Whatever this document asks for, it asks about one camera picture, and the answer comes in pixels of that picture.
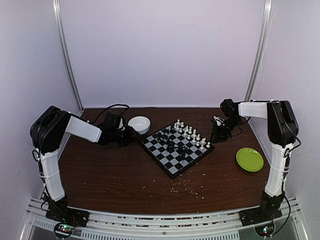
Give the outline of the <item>black white chessboard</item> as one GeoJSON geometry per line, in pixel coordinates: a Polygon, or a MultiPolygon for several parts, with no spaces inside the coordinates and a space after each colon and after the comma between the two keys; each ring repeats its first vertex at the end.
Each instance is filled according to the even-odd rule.
{"type": "Polygon", "coordinates": [[[195,128],[180,119],[145,136],[138,143],[172,180],[215,149],[195,128]]]}

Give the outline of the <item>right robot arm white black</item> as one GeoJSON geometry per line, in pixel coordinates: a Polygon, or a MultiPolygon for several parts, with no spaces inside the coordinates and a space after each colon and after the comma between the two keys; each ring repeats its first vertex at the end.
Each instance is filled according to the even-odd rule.
{"type": "Polygon", "coordinates": [[[289,172],[291,152],[298,140],[299,127],[288,100],[241,101],[224,99],[220,104],[225,119],[211,118],[211,143],[224,142],[232,131],[243,124],[243,118],[260,118],[267,121],[267,134],[271,142],[271,164],[264,192],[271,198],[283,194],[289,172]]]}

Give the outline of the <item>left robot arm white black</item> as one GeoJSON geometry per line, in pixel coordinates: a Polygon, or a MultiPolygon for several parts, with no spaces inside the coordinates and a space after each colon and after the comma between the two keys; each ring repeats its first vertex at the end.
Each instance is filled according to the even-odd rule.
{"type": "Polygon", "coordinates": [[[121,114],[108,112],[104,122],[94,125],[71,112],[51,105],[31,126],[30,136],[40,160],[41,178],[54,202],[66,197],[61,182],[58,151],[65,134],[106,146],[116,143],[126,147],[140,134],[126,124],[121,114]]]}

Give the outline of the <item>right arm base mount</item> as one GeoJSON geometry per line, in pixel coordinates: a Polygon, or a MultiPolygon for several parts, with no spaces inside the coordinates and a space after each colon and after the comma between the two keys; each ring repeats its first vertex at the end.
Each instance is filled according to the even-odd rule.
{"type": "Polygon", "coordinates": [[[281,217],[282,212],[280,210],[280,206],[283,199],[283,195],[276,197],[270,197],[267,195],[261,198],[260,205],[258,207],[241,210],[239,212],[239,218],[242,226],[245,227],[260,224],[281,217]]]}

